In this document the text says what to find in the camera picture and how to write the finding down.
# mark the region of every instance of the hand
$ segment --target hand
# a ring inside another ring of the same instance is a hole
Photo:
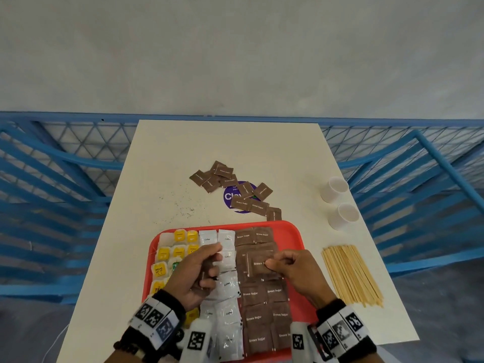
[[[286,277],[296,292],[305,296],[316,309],[337,298],[308,250],[283,250],[268,259],[265,265]]]
[[[202,267],[204,272],[208,272],[210,277],[218,276],[220,270],[218,266],[213,266],[212,262],[222,261],[222,255],[217,252],[222,250],[220,243],[207,244],[201,246],[198,250],[187,255],[175,268],[166,283],[164,290],[185,308],[185,311],[191,311],[215,289],[216,283],[213,279],[203,279],[198,282],[199,289],[194,286]]]

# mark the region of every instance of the purple circular logo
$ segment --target purple circular logo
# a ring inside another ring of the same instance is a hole
[[[252,186],[252,188],[255,190],[256,189],[256,185],[253,185],[252,183],[250,183],[250,185]],[[224,191],[224,202],[225,202],[225,205],[227,205],[227,207],[229,209],[232,209],[233,211],[235,211],[236,213],[240,213],[240,214],[245,214],[245,213],[250,213],[250,211],[245,211],[245,210],[237,210],[237,209],[234,209],[233,207],[230,207],[230,202],[232,201],[232,197],[233,196],[240,196],[240,191],[239,189],[237,188],[237,186],[230,186],[230,187],[227,187]],[[252,196],[253,199],[257,200],[257,201],[260,201],[257,197],[255,196]]]

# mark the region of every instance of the red tray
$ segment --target red tray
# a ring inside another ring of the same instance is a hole
[[[277,220],[275,222],[258,222],[258,223],[240,223],[240,224],[228,224],[228,225],[210,225],[210,226],[199,226],[184,228],[185,230],[238,230],[244,229],[251,226],[269,226],[274,231],[274,240],[279,247],[279,250],[292,249],[292,250],[304,250],[303,240],[299,234],[298,228],[290,222],[285,220]],[[172,233],[176,229],[167,229],[161,233]],[[143,299],[144,301],[149,294],[149,289],[153,280],[151,265],[154,263],[154,257],[156,255],[156,249],[158,247],[158,240],[160,234],[157,234],[153,238],[151,244],[149,245],[148,251],[148,262],[146,263],[146,275],[145,275],[145,285],[143,288]],[[301,294],[296,292],[290,283],[287,283],[287,289],[289,293],[289,306],[291,308],[293,321],[301,321],[312,323],[317,320],[316,310],[314,307],[305,299]],[[255,354],[249,358],[243,360],[236,360],[238,362],[277,362],[281,360],[290,360],[291,350],[283,349],[276,352],[268,352],[262,354]]]

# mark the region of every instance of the table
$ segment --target table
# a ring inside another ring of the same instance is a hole
[[[384,295],[384,308],[354,305],[378,345],[418,336],[363,220],[333,230],[319,187],[341,172],[317,124],[142,120],[124,164],[58,363],[103,362],[141,304],[148,246],[162,230],[263,221],[239,214],[223,190],[206,193],[188,177],[214,160],[239,180],[266,183],[266,201],[296,225],[330,277],[323,247],[355,244]],[[351,194],[344,201],[354,203]]]

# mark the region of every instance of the gray wall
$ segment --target gray wall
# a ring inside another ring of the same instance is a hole
[[[0,110],[482,118],[484,0],[0,0]]]

